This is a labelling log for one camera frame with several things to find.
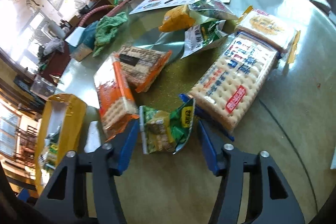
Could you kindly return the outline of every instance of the yellow packaging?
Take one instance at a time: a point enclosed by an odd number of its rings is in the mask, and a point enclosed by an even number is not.
[[[161,32],[173,32],[182,29],[189,29],[195,20],[189,16],[188,5],[181,5],[166,12],[162,26],[159,27]]]
[[[59,125],[61,126],[55,162],[57,167],[69,150],[77,151],[86,106],[85,102],[72,94],[54,94],[48,98],[35,148],[35,186],[39,195],[44,187],[41,184],[42,172],[38,159],[45,146],[45,137],[48,132],[53,132]]]

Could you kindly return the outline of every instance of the green towel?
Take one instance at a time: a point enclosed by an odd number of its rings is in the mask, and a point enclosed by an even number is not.
[[[96,57],[101,53],[106,45],[111,43],[111,40],[115,38],[118,32],[118,26],[128,20],[125,12],[114,17],[104,16],[97,24],[93,57]]]

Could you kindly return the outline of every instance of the crumpled snack wrapper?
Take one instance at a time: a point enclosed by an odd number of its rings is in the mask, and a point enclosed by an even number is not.
[[[225,20],[206,22],[201,25],[192,26],[186,30],[184,35],[185,58],[194,52],[201,52],[218,47],[227,33],[223,32]]]
[[[140,130],[144,154],[175,154],[188,141],[193,127],[195,100],[190,99],[171,113],[140,106]]]

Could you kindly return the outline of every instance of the white plastic bag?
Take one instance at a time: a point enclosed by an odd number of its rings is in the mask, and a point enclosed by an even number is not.
[[[64,40],[63,39],[55,37],[52,40],[50,40],[50,42],[45,46],[43,54],[48,55],[55,50],[64,52]]]

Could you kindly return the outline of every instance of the table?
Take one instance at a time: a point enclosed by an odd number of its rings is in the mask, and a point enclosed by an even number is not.
[[[132,7],[140,1],[133,2]],[[336,27],[308,0],[231,0],[229,7],[241,15],[249,5],[278,16],[301,30],[301,38],[295,62],[290,65],[285,60],[278,62],[235,129],[233,144],[245,152],[267,150],[271,154],[292,187],[308,222],[316,214],[316,205],[300,161],[310,176],[318,209],[336,181],[336,172],[329,169],[336,144],[333,122],[336,113]],[[125,11],[130,12],[132,7],[128,6]],[[157,41],[153,29],[161,25],[167,10],[131,15],[120,28],[115,42],[100,58],[89,56],[80,63],[72,59],[58,85],[59,92],[73,93],[89,106],[98,108],[94,73],[107,55],[122,44],[136,43],[151,30],[153,35],[147,37]],[[194,54],[166,66],[147,93],[133,93],[137,105],[166,111],[180,106],[178,94],[190,90],[232,39],[233,36],[229,36],[218,49]],[[115,178],[115,182],[128,223],[207,223],[220,178],[208,171],[193,133],[184,149],[176,155],[143,155],[139,137],[129,169],[123,176]],[[244,189],[240,223],[244,220],[247,196]]]

